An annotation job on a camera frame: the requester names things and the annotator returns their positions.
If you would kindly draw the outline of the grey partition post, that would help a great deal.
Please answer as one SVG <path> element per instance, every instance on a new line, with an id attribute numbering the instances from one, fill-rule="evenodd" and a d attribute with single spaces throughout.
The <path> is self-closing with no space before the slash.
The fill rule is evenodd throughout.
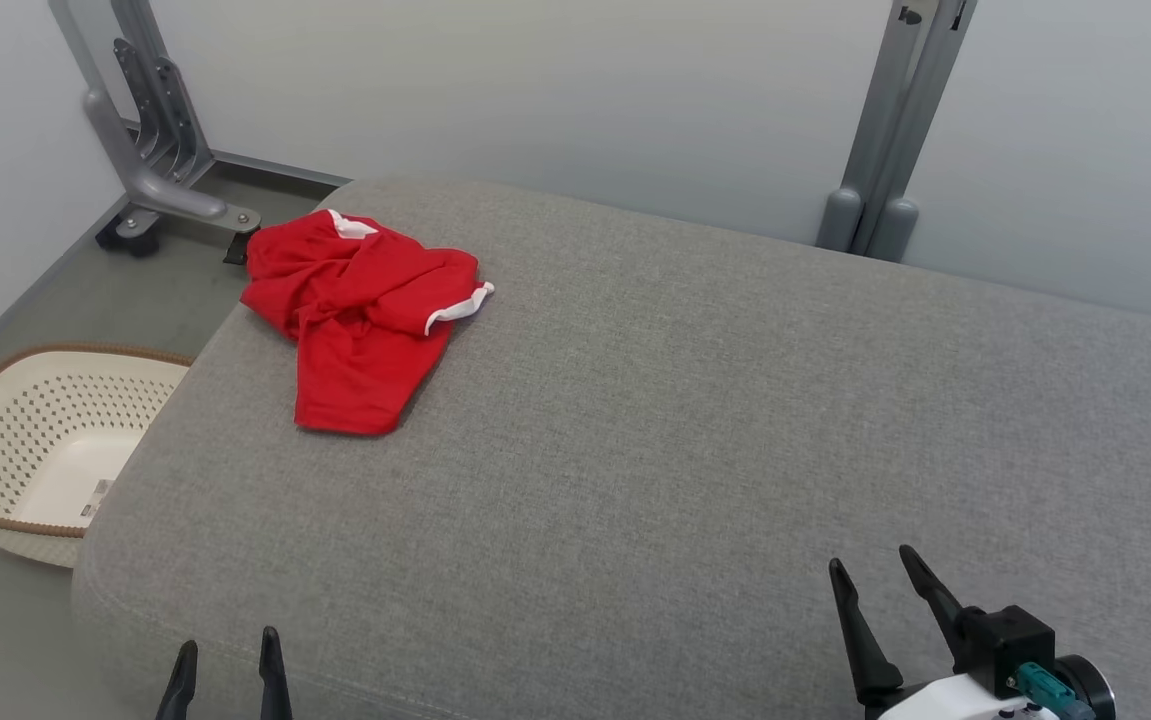
<path id="1" fill-rule="evenodd" d="M 978 0 L 890 0 L 843 181 L 814 243 L 899 263 L 918 222 L 907 191 Z"/>

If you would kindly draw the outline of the cream perforated laundry basket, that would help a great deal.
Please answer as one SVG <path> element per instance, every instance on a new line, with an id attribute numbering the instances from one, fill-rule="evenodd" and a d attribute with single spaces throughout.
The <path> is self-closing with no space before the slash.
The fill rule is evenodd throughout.
<path id="1" fill-rule="evenodd" d="M 0 363 L 0 550 L 73 568 L 81 507 L 117 478 L 191 357 L 117 345 L 48 345 Z"/>

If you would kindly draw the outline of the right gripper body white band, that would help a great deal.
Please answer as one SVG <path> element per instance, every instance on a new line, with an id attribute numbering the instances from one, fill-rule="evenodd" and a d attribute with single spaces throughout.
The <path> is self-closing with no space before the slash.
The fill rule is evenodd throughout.
<path id="1" fill-rule="evenodd" d="M 1023 694 L 997 700 L 968 675 L 901 689 L 891 707 L 864 707 L 866 720 L 1058 720 Z"/>

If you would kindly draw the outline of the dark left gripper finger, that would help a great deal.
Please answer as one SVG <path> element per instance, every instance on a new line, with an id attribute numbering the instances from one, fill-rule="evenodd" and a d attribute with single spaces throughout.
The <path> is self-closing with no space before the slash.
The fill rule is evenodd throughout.
<path id="1" fill-rule="evenodd" d="M 162 700 L 157 708 L 155 720 L 188 720 L 188 706 L 195 700 L 197 682 L 197 644 L 186 641 L 171 667 Z"/>
<path id="2" fill-rule="evenodd" d="M 294 720 L 281 638 L 273 626 L 261 630 L 258 671 L 262 680 L 259 720 Z"/>

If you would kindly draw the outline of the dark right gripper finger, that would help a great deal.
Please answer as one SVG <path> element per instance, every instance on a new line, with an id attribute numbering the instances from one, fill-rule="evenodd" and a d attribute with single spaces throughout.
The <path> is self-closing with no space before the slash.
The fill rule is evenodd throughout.
<path id="1" fill-rule="evenodd" d="M 950 652 L 962 652 L 965 635 L 960 629 L 959 615 L 962 614 L 963 606 L 960 605 L 950 588 L 936 577 L 927 561 L 910 544 L 900 544 L 898 552 L 914 592 L 918 593 L 918 597 L 927 602 L 928 607 L 930 607 Z"/>
<path id="2" fill-rule="evenodd" d="M 828 561 L 837 618 L 843 631 L 851 684 L 863 707 L 891 707 L 904 689 L 904 675 L 889 662 L 860 607 L 860 596 L 841 559 Z"/>

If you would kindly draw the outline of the grey metal partition foot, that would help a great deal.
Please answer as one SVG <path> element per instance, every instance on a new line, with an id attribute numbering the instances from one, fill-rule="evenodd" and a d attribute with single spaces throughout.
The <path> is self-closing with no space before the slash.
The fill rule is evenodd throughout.
<path id="1" fill-rule="evenodd" d="M 148 0 L 105 0 L 119 33 L 105 49 L 83 36 L 73 0 L 46 0 L 87 83 L 83 114 L 124 190 L 122 219 L 181 219 L 229 233 L 259 231 L 258 210 L 195 190 L 211 151 Z"/>

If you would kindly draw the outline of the red shorts with white trim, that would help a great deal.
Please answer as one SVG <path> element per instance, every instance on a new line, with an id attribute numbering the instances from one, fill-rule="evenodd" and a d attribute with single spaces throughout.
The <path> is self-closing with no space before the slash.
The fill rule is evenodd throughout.
<path id="1" fill-rule="evenodd" d="M 333 209 L 252 233 L 245 266 L 242 304 L 297 350 L 295 423 L 346 436 L 392 432 L 496 290 L 470 252 Z"/>

